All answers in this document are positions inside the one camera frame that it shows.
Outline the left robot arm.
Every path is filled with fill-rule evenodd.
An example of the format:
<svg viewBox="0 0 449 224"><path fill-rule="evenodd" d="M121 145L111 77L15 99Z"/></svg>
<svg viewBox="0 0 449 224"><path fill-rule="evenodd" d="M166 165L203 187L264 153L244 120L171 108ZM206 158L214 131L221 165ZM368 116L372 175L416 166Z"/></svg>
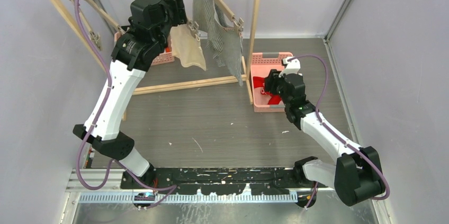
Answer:
<svg viewBox="0 0 449 224"><path fill-rule="evenodd" d="M134 140L120 131L120 123L136 87L168 46L171 28L187 23L183 0L134 0L130 5L129 27L113 48L109 72L92 115L73 133L100 154L117 160L134 174L141 188L152 186L151 164L134 146Z"/></svg>

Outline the red white underwear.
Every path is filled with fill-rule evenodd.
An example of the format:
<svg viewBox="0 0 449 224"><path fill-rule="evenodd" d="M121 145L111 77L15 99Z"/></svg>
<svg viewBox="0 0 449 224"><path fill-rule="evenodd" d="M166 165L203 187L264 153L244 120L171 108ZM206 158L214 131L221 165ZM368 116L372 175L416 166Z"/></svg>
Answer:
<svg viewBox="0 0 449 224"><path fill-rule="evenodd" d="M253 99L256 106L281 104L281 98L265 89L265 78L253 76Z"/></svg>

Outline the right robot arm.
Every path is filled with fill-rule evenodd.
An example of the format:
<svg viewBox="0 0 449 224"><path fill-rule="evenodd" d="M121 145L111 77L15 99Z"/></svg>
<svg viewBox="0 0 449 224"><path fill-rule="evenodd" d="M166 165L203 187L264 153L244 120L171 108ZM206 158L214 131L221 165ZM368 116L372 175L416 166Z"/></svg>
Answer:
<svg viewBox="0 0 449 224"><path fill-rule="evenodd" d="M288 121L314 139L334 161L327 164L311 156L295 162L294 180L298 186L313 183L313 194L319 184L330 187L347 206L390 196L378 152L351 141L322 116L307 100L302 75L272 69L264 79L264 91L279 98Z"/></svg>

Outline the beige underwear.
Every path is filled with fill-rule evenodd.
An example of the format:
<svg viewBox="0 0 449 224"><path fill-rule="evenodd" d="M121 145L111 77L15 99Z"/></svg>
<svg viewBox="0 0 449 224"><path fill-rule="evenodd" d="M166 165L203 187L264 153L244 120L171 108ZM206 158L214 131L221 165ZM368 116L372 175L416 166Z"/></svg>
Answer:
<svg viewBox="0 0 449 224"><path fill-rule="evenodd" d="M172 55L184 68L198 67L207 70L206 61L197 30L187 24L171 28L170 40Z"/></svg>

